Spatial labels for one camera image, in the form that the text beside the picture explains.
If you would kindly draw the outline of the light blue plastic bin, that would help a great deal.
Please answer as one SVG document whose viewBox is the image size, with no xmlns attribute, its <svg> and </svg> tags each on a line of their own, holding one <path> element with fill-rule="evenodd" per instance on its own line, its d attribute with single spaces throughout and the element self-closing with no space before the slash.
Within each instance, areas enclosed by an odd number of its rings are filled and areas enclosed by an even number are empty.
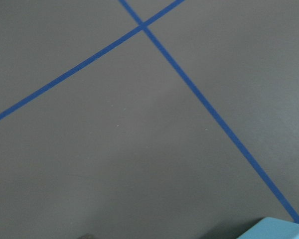
<svg viewBox="0 0 299 239">
<path fill-rule="evenodd" d="M 299 224 L 266 217 L 238 239 L 299 239 Z"/>
</svg>

